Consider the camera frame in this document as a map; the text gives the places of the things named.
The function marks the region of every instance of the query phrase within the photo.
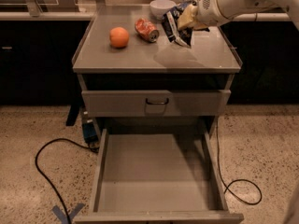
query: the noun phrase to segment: gray countertop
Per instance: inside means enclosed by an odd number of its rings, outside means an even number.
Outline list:
[[[156,24],[160,31],[157,42],[149,43],[137,34],[135,21],[139,18]],[[124,49],[109,44],[109,31],[117,26],[130,34]],[[147,5],[102,6],[74,56],[73,68],[77,73],[236,73],[240,63],[217,27],[193,32],[189,49],[168,41]]]

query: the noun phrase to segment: snack bag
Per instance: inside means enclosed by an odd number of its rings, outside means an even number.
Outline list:
[[[162,26],[170,42],[175,41],[183,47],[191,47],[192,27],[182,26],[178,29],[178,20],[188,6],[197,6],[197,0],[183,0],[163,15]]]

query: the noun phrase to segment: drawer front panel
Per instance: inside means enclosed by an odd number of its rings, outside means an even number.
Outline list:
[[[230,91],[83,91],[90,117],[215,116]]]

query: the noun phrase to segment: orange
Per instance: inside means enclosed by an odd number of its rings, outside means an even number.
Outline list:
[[[129,42],[129,33],[122,27],[115,27],[110,30],[110,44],[113,48],[124,48]]]

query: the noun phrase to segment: speckled floor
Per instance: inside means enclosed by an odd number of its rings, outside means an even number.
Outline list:
[[[68,106],[0,106],[0,223],[61,223],[51,209],[58,198],[35,168],[35,155],[49,140],[65,137],[84,144],[81,122],[66,127]],[[282,223],[299,181],[299,105],[228,105],[219,119],[221,169],[229,182],[254,181],[263,192],[259,205],[248,206],[226,194],[231,212],[243,213],[244,224]],[[216,134],[211,139],[216,154]],[[40,157],[71,210],[86,206],[91,194],[96,155],[57,143]],[[256,189],[238,183],[234,189],[250,202]]]

